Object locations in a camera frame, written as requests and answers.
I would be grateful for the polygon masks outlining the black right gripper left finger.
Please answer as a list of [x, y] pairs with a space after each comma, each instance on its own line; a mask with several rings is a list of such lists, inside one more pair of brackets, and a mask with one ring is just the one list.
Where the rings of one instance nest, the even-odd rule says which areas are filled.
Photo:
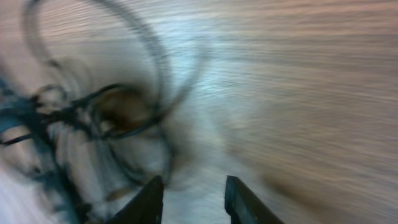
[[163, 197], [164, 183], [157, 175], [106, 224], [161, 224]]

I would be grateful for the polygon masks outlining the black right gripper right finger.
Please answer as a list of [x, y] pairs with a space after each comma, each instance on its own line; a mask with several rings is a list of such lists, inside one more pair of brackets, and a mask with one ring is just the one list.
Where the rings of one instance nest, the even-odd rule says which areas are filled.
[[231, 224], [284, 224], [239, 178], [228, 175], [224, 209]]

